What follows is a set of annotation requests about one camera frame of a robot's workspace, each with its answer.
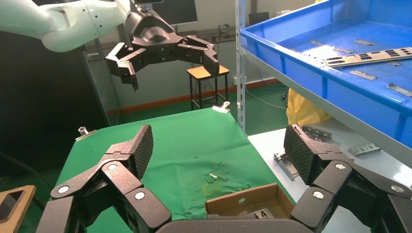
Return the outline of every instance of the wooden stool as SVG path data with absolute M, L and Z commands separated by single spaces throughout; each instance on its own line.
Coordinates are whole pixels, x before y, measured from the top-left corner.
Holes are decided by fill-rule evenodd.
M 13 206 L 12 209 L 5 209 L 5 213 L 1 216 L 5 217 L 0 221 L 0 232 L 2 233 L 17 233 L 20 225 L 29 209 L 32 202 L 36 187 L 34 185 L 27 185 L 20 188 L 4 191 L 0 193 L 0 203 Z
M 211 79 L 213 78 L 209 72 L 205 70 L 204 67 L 195 67 L 188 69 L 188 74 L 189 74 L 189 79 L 190 79 L 190 105 L 193 110 L 193 104 L 196 104 L 198 108 L 202 108 L 202 101 L 205 100 L 211 100 L 211 99 L 216 99 L 216 104 L 218 104 L 218 97 L 222 98 L 224 101 L 229 101 L 229 92 L 227 90 L 227 74 L 229 73 L 229 70 L 226 69 L 223 66 L 219 66 L 219 77 L 224 75 L 224 87 L 226 91 L 226 98 L 223 97 L 219 92 L 218 92 L 218 77 L 215 77 L 215 96 L 202 99 L 202 89 L 201 89 L 201 81 L 206 80 L 206 79 Z M 193 99 L 193 85 L 192 85 L 192 78 L 195 78 L 197 81 L 197 85 L 199 86 L 199 101 L 196 101 Z

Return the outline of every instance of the yellow cloth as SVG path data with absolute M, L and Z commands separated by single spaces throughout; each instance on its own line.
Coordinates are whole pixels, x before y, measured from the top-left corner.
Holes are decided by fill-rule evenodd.
M 288 108 L 286 110 L 289 124 L 307 125 L 330 119 L 330 115 L 318 108 L 297 92 L 289 89 Z

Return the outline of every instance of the green cloth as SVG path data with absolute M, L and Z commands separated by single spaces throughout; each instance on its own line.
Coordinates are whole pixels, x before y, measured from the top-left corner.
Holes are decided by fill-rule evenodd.
M 278 183 L 230 114 L 202 109 L 98 130 L 76 142 L 57 184 L 97 164 L 110 145 L 130 140 L 142 124 L 153 130 L 153 155 L 142 179 L 173 220 L 206 218 L 205 201 Z M 88 232 L 130 232 L 113 208 Z

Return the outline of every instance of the orange baseboard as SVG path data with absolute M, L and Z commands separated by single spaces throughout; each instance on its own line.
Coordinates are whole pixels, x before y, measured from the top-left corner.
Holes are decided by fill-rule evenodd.
M 264 82 L 256 82 L 256 83 L 247 84 L 246 88 L 247 89 L 253 89 L 253 88 L 256 88 L 256 87 L 264 86 L 264 85 L 266 85 L 266 83 L 275 84 L 275 83 L 280 83 L 280 82 L 277 79 L 272 79 L 272 80 L 265 81 L 265 83 Z M 229 92 L 235 92 L 236 90 L 237 90 L 236 86 L 230 86 L 228 88 Z M 218 91 L 219 91 L 219 93 L 225 93 L 224 88 L 218 89 Z M 215 94 L 214 91 L 202 92 L 202 98 L 210 97 L 210 96 L 213 96 L 214 94 Z M 135 112 L 135 111 L 140 111 L 140 110 L 145 110 L 145 109 L 150 109 L 150 108 L 157 108 L 157 107 L 161 107 L 161 106 L 165 106 L 165 105 L 169 105 L 169 104 L 173 104 L 173 103 L 184 102 L 184 101 L 190 101 L 190 94 L 189 95 L 184 95 L 184 96 L 173 97 L 173 98 L 166 99 L 166 100 L 159 100 L 159 101 L 155 101 L 155 102 L 150 102 L 150 103 L 144 103 L 144 104 L 139 104 L 139 105 L 135 105 L 135 106 L 125 107 L 125 108 L 122 108 L 120 110 L 120 112 L 121 113 L 130 113 L 130 112 Z

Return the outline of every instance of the monitor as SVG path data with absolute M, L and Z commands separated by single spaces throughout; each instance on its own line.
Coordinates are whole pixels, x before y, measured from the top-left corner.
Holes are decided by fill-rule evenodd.
M 269 12 L 252 13 L 252 14 L 249 14 L 249 25 L 252 26 L 254 24 L 263 22 L 268 19 L 269 19 Z
M 172 26 L 197 22 L 194 0 L 164 0 L 153 4 L 153 10 Z

